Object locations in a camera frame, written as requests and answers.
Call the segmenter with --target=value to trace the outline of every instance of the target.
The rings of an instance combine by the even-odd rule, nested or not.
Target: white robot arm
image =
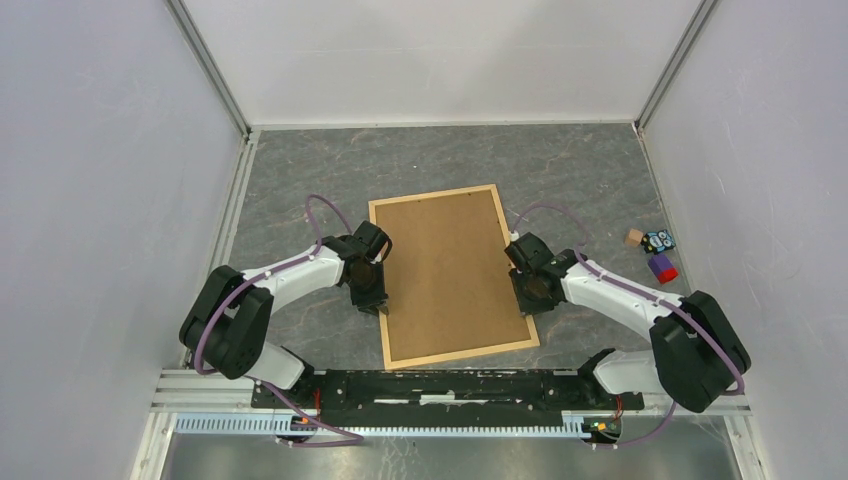
[[[524,314],[552,310],[560,302],[582,305],[617,321],[651,343],[651,350],[605,350],[584,367],[610,394],[667,393],[684,408],[702,412],[734,383],[733,374],[672,308],[692,317],[740,373],[751,359],[714,298],[666,293],[611,273],[573,250],[554,255],[532,233],[513,240],[506,253]]]
[[[271,314],[315,290],[348,284],[351,303],[360,311],[386,312],[388,295],[382,261],[391,252],[391,240],[376,225],[362,222],[352,235],[322,239],[318,252],[309,249],[289,259],[258,269],[238,272],[229,266],[212,271],[180,329],[180,341],[192,351],[213,312],[246,279],[265,275],[230,305],[213,327],[203,349],[203,360],[227,378],[249,376],[291,388],[307,364],[296,355],[265,341]],[[276,271],[275,267],[306,257],[305,261]]]

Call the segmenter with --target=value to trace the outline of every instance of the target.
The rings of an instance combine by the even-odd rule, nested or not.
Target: purple cable
[[[727,392],[724,393],[724,395],[741,395],[741,394],[745,393],[745,381],[742,379],[742,373],[739,372],[739,369],[736,368],[736,365],[733,363],[733,361],[730,359],[730,357],[727,356],[727,354],[724,352],[724,350],[721,349],[721,347],[715,341],[715,339],[713,339],[713,337],[710,336],[710,334],[707,333],[707,331],[704,330],[703,327],[698,325],[698,322],[696,322],[688,313],[684,312],[677,305],[673,305],[673,304],[667,302],[666,300],[657,297],[656,295],[652,294],[651,292],[642,290],[641,288],[634,287],[632,285],[628,285],[628,284],[626,284],[626,283],[624,283],[624,282],[622,282],[618,279],[604,276],[603,272],[601,272],[600,270],[596,269],[595,267],[589,265],[589,263],[586,262],[586,260],[583,259],[583,255],[580,253],[580,247],[585,247],[589,243],[589,237],[590,237],[589,229],[586,228],[586,225],[583,224],[583,222],[580,220],[580,217],[578,217],[574,212],[569,210],[567,207],[564,207],[564,206],[561,206],[561,205],[553,205],[553,204],[549,204],[549,203],[533,204],[518,215],[518,218],[515,220],[515,222],[512,225],[511,231],[516,232],[517,228],[518,228],[518,224],[521,223],[521,220],[523,220],[524,217],[528,213],[532,212],[533,210],[536,210],[537,208],[547,208],[547,209],[556,210],[556,211],[562,213],[563,215],[565,215],[566,217],[571,219],[571,221],[574,222],[575,225],[577,225],[577,227],[580,229],[580,231],[583,232],[583,241],[578,242],[574,246],[574,253],[577,256],[577,261],[580,262],[580,265],[582,265],[583,268],[588,270],[589,273],[598,277],[602,281],[609,283],[610,285],[614,285],[618,288],[621,288],[622,290],[625,290],[625,291],[630,292],[634,295],[638,295],[642,298],[645,298],[648,301],[662,305],[663,307],[665,307],[665,308],[671,310],[672,312],[674,312],[675,314],[677,314],[677,316],[682,318],[684,322],[686,322],[690,327],[692,327],[692,329],[695,330],[695,332],[697,332],[698,335],[700,335],[701,338],[703,338],[705,342],[707,342],[707,345],[709,345],[710,348],[713,349],[713,351],[716,353],[716,355],[718,355],[718,357],[721,359],[721,361],[724,362],[725,366],[727,366],[728,370],[730,370],[730,373],[733,374],[734,380],[736,380],[736,389],[727,391]],[[615,448],[619,448],[619,447],[626,447],[628,445],[636,445],[638,443],[642,443],[645,440],[653,438],[654,436],[656,436],[657,434],[659,434],[660,432],[665,430],[665,428],[671,422],[671,417],[674,414],[674,410],[676,408],[677,408],[677,402],[672,402],[671,408],[668,409],[668,413],[666,413],[665,418],[663,418],[663,420],[662,420],[662,422],[660,422],[659,426],[657,426],[657,428],[655,428],[651,433],[649,433],[649,434],[647,434],[643,437],[639,437],[639,438],[636,438],[636,439],[633,439],[633,440],[628,440],[626,442],[622,442],[622,443],[619,443],[617,445],[598,445],[598,446],[600,446],[601,448],[615,449]]]
[[[341,428],[334,427],[332,425],[328,425],[321,420],[316,419],[308,415],[306,412],[301,410],[294,402],[292,402],[288,397],[286,397],[283,392],[280,391],[274,384],[266,382],[264,380],[259,380],[257,378],[253,378],[253,380],[262,384],[263,387],[267,388],[271,393],[273,393],[277,398],[280,399],[281,402],[286,404],[287,407],[294,410],[295,413],[300,415],[301,417],[309,420],[312,425],[323,428],[324,430],[329,430],[333,433],[338,433],[339,435],[343,435],[345,437],[350,437],[350,440],[334,440],[332,442],[321,442],[321,443],[289,443],[289,446],[294,448],[326,448],[326,447],[347,447],[352,445],[358,445],[365,440],[362,435],[358,435],[353,432],[348,432],[346,430],[342,430]]]
[[[291,268],[295,265],[299,265],[299,264],[309,260],[309,257],[316,255],[316,254],[318,254],[318,252],[321,251],[321,247],[322,247],[322,244],[321,244],[321,236],[322,236],[321,227],[318,226],[318,222],[315,220],[315,216],[312,214],[312,207],[309,205],[309,201],[312,200],[312,199],[320,200],[320,201],[324,202],[325,204],[327,204],[327,206],[329,206],[331,209],[333,209],[334,212],[336,212],[336,215],[338,215],[338,217],[339,217],[339,219],[341,219],[342,223],[344,223],[344,226],[345,226],[345,229],[347,230],[347,233],[348,234],[353,233],[353,230],[351,230],[350,224],[348,223],[347,219],[344,217],[341,210],[339,210],[339,208],[333,204],[333,202],[331,202],[331,201],[327,200],[326,198],[322,197],[321,195],[318,195],[318,194],[315,194],[315,193],[311,193],[311,194],[307,195],[306,196],[306,217],[309,220],[309,223],[312,225],[312,230],[315,232],[315,238],[317,239],[316,242],[315,242],[315,248],[312,249],[312,251],[309,252],[306,255],[294,258],[294,259],[292,259],[288,262],[277,265],[274,268],[268,269],[265,272],[262,272],[260,274],[257,274],[254,277],[251,277],[251,278],[245,280],[244,283],[242,283],[241,285],[236,287],[236,289],[233,290],[233,292],[230,293],[227,296],[227,298],[224,299],[223,302],[221,302],[221,305],[218,306],[218,309],[215,310],[215,312],[209,318],[209,322],[206,325],[206,328],[203,330],[203,334],[200,335],[200,340],[197,342],[197,348],[194,351],[194,369],[197,371],[197,373],[199,373],[201,375],[209,375],[209,374],[217,372],[217,370],[215,370],[214,368],[209,368],[209,369],[203,368],[203,349],[206,347],[206,342],[209,340],[209,335],[212,333],[212,329],[215,328],[215,324],[218,323],[218,320],[221,318],[221,315],[224,314],[224,311],[227,309],[227,307],[229,307],[229,305],[233,302],[233,300],[236,299],[236,297],[238,297],[241,294],[241,292],[243,292],[245,289],[247,289],[247,287],[258,282],[259,280],[266,278],[266,275],[269,272],[271,274],[274,274],[274,273],[283,271],[287,268]],[[298,408],[297,405],[294,404],[294,402],[289,400],[283,394],[283,392],[281,392],[272,383],[266,382],[264,380],[255,379],[255,378],[253,380],[260,382],[265,388],[267,388],[271,393],[273,393],[277,398],[279,398],[280,401],[282,401],[284,404],[286,404],[286,406],[288,406],[290,409],[297,412],[297,414],[300,415],[301,417],[308,419],[310,422],[312,422],[313,424],[315,424],[315,425],[317,425],[317,426],[319,426],[323,429],[326,429],[326,430],[329,430],[331,432],[335,432],[335,433],[338,433],[340,435],[344,435],[346,437],[351,438],[350,440],[340,440],[340,441],[322,442],[322,443],[292,443],[292,444],[290,444],[291,446],[299,447],[299,448],[342,447],[342,446],[348,446],[348,445],[356,445],[356,444],[362,442],[363,437],[361,435],[357,435],[357,434],[352,433],[352,432],[344,431],[340,428],[336,428],[332,425],[327,425],[326,423],[321,422],[320,420],[317,420],[313,417],[310,417],[309,415],[304,413],[303,410]]]

